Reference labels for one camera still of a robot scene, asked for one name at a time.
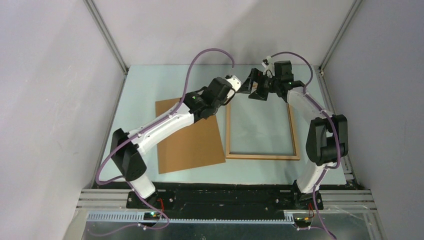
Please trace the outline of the wooden picture frame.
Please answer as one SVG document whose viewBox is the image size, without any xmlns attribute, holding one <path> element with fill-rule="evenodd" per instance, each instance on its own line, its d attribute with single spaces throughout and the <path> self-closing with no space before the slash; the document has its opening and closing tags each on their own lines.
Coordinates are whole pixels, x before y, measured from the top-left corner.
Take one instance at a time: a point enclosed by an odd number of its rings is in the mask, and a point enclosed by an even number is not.
<svg viewBox="0 0 424 240">
<path fill-rule="evenodd" d="M 225 156 L 239 160 L 298 161 L 295 111 L 274 94 L 266 101 L 237 93 L 225 107 Z"/>
</svg>

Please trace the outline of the brown cardboard backing board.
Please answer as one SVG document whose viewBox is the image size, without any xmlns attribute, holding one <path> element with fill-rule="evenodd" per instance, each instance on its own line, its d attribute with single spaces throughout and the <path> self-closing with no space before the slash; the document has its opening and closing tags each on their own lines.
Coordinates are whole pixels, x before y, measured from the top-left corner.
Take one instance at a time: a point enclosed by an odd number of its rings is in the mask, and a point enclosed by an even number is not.
<svg viewBox="0 0 424 240">
<path fill-rule="evenodd" d="M 215 115 L 178 130 L 156 147 L 159 174 L 226 162 Z"/>
</svg>

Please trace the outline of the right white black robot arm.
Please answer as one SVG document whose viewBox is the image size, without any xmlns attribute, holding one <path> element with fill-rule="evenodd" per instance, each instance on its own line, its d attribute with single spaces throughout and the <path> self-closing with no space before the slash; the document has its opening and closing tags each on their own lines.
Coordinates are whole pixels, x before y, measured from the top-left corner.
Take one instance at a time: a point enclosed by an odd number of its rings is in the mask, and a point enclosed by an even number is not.
<svg viewBox="0 0 424 240">
<path fill-rule="evenodd" d="M 251 69 L 239 93 L 260 101 L 276 94 L 309 123 L 305 144 L 308 162 L 302 175 L 293 182 L 290 196 L 295 208 L 304 209 L 318 198 L 327 171 L 337 169 L 341 158 L 348 153 L 348 120 L 343 114 L 325 109 L 308 92 L 305 83 L 294 79 L 290 61 L 264 60 L 262 65 L 263 70 Z"/>
</svg>

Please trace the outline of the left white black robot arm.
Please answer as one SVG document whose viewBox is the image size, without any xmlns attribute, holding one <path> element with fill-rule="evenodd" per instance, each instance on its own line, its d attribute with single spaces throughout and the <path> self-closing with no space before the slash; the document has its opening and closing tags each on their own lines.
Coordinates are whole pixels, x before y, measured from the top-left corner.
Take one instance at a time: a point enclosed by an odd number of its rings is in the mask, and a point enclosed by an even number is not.
<svg viewBox="0 0 424 240">
<path fill-rule="evenodd" d="M 145 208 L 153 208 L 158 194 L 148 178 L 143 156 L 175 132 L 214 116 L 242 86 L 234 75 L 214 78 L 208 86 L 186 93 L 179 102 L 152 122 L 129 132 L 121 128 L 112 135 L 110 157 Z"/>
</svg>

